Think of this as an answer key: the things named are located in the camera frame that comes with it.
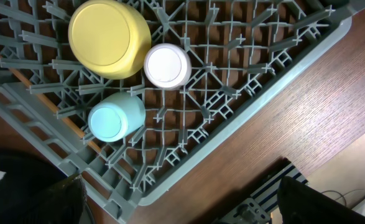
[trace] wooden surface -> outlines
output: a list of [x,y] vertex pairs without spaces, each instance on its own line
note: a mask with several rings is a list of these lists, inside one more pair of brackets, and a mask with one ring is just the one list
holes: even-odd
[[[281,157],[309,175],[364,133],[365,11],[343,40],[155,203],[138,207],[130,223],[211,223]],[[0,146],[33,151],[1,119]],[[114,223],[90,204],[97,223]]]

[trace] yellow cup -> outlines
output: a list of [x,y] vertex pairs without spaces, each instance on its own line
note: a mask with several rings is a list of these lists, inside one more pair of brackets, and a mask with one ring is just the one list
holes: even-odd
[[123,79],[138,72],[152,42],[143,16],[113,0],[82,4],[70,20],[68,38],[77,60],[108,79]]

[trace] dark fabric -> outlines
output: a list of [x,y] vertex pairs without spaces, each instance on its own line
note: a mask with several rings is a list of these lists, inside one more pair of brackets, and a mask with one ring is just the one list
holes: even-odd
[[365,224],[365,217],[291,177],[284,177],[277,192],[284,224]]
[[65,180],[56,167],[20,152],[0,150],[0,171],[6,172],[0,223],[78,223],[85,204],[81,181]]

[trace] gray plastic rack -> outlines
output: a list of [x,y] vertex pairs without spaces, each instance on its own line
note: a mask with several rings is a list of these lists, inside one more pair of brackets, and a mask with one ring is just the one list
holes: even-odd
[[[153,44],[170,42],[188,53],[193,71],[181,89],[154,88],[143,71],[107,80],[77,62],[67,26],[79,0],[0,0],[0,116],[66,175],[83,173],[88,195],[120,223],[158,199],[339,41],[350,16],[365,7],[318,0],[123,2],[147,19]],[[29,87],[15,81],[16,70]],[[86,119],[117,91],[142,98],[146,125],[118,142],[100,142]]]

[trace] mint green container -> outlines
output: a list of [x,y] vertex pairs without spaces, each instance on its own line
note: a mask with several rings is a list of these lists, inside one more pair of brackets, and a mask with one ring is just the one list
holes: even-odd
[[138,96],[115,93],[90,111],[88,127],[99,140],[114,142],[144,125],[145,117],[145,106]]

